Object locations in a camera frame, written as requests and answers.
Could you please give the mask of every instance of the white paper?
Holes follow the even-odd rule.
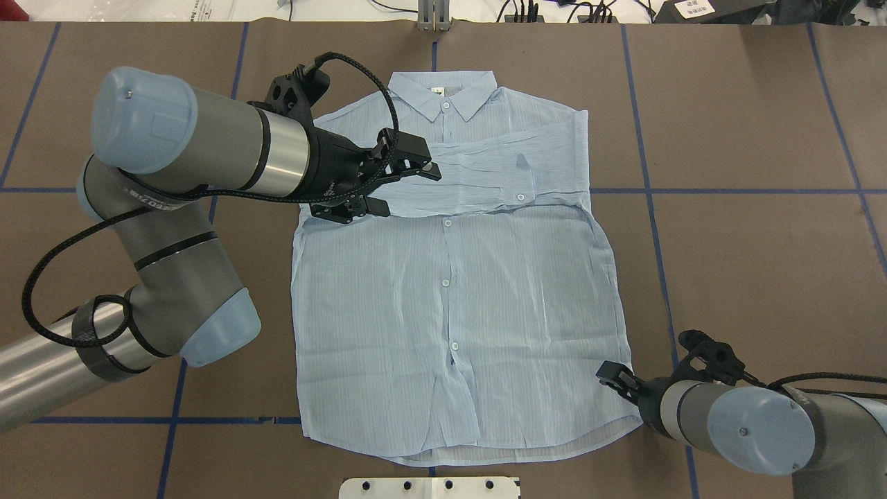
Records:
[[[686,0],[686,2],[675,2],[674,6],[677,7],[680,15],[684,16],[684,19],[697,18],[715,12],[714,7],[709,4],[709,0]]]

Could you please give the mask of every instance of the shirt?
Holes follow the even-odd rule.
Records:
[[[636,428],[637,409],[594,375],[631,355],[591,214],[587,113],[489,72],[395,73],[389,88],[443,179],[378,189],[389,218],[342,226],[302,211],[304,434],[432,466],[553,460]],[[376,93],[316,125],[369,145],[388,120]]]

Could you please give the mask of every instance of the brown table surface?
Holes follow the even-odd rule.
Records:
[[[386,80],[492,70],[502,86],[590,111],[593,212],[616,253],[640,376],[671,372],[683,329],[731,343],[764,380],[885,375],[887,28],[0,23],[0,344],[28,334],[19,296],[31,266],[90,225],[72,185],[107,71],[262,99],[274,76],[331,50]],[[315,115],[374,90],[327,68]],[[211,366],[166,360],[0,436],[0,496],[334,498],[344,478],[429,474],[520,477],[526,499],[791,495],[787,478],[646,429],[566,461],[477,468],[407,468],[307,440],[289,300],[295,208],[226,198],[213,211],[262,334]],[[114,234],[99,234],[47,271],[38,316],[136,279]]]

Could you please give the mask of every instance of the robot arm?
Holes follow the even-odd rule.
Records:
[[[839,394],[763,387],[726,343],[684,331],[688,356],[644,381],[605,361],[600,382],[638,406],[646,426],[746,471],[792,475],[796,498],[887,497],[887,406]],[[690,365],[699,359],[704,369]],[[757,386],[735,387],[740,379]]]
[[[258,335],[253,302],[196,202],[200,197],[303,202],[314,216],[347,224],[389,215],[383,200],[369,196],[384,183],[410,175],[440,178],[425,140],[397,129],[390,96],[374,76],[394,121],[376,147],[357,147],[314,126],[310,106],[329,85],[318,68],[329,55],[276,78],[264,102],[249,104],[131,67],[106,77],[93,110],[95,154],[83,167],[77,195],[97,221],[122,218],[114,230],[141,283],[90,300],[51,324],[51,333],[0,349],[0,432],[172,354],[199,367]],[[332,55],[326,59],[345,57]],[[26,317],[29,300],[26,287]],[[122,325],[113,341],[86,346]]]

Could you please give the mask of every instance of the white plastic plate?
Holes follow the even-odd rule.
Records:
[[[509,477],[347,479],[339,499],[520,499],[520,484]]]

